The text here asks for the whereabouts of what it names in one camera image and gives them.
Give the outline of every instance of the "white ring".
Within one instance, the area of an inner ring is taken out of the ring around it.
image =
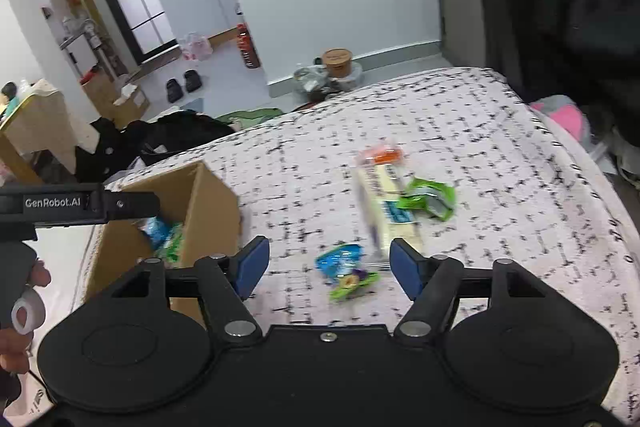
[[[24,308],[27,312],[27,320],[24,325],[18,320],[18,310]],[[27,288],[22,296],[15,301],[14,308],[11,310],[11,320],[14,323],[14,330],[21,335],[31,333],[31,331],[39,328],[44,324],[46,318],[44,302],[33,288]]]

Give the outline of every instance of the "white patterned tablecloth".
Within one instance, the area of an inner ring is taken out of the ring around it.
[[[372,251],[351,169],[354,156],[380,140],[400,145],[407,170],[456,188],[450,221],[420,217],[425,255],[446,253],[472,267],[511,257],[596,318],[621,357],[604,405],[625,422],[638,419],[637,252],[593,177],[490,70],[433,70],[359,89],[174,156],[115,186],[203,160],[239,197],[241,243],[258,234],[271,240],[268,270],[246,302],[265,330],[277,323],[393,328],[410,302],[390,274],[366,295],[336,304],[314,269],[314,258],[341,242]],[[98,240],[99,233],[84,275]],[[465,303],[459,315],[483,307]]]

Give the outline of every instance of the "gray baseboard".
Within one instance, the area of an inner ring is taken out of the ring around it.
[[[383,50],[370,55],[362,55],[354,57],[364,71],[375,70],[398,62],[414,60],[416,58],[431,57],[440,53],[440,41],[419,42],[417,44],[409,44],[392,50]],[[276,98],[287,94],[294,90],[294,81],[292,76],[280,78],[269,82],[269,96]]]

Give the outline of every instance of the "silver screw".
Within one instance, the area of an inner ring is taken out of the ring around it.
[[[255,324],[249,321],[233,321],[225,326],[225,331],[232,337],[248,337],[255,331]]]
[[[422,321],[407,321],[400,324],[400,331],[408,337],[424,337],[431,331],[431,326]]]
[[[325,331],[324,333],[320,333],[320,340],[323,342],[335,342],[338,340],[338,335],[333,331]]]

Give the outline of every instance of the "finger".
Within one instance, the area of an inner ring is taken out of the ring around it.
[[[0,353],[19,355],[23,353],[31,341],[33,340],[33,333],[28,335],[20,335],[12,328],[6,328],[0,330]]]
[[[31,270],[31,284],[34,286],[46,286],[51,282],[51,274],[44,267],[44,262],[38,260]]]
[[[26,373],[29,370],[29,357],[21,355],[0,355],[0,367],[9,373]]]

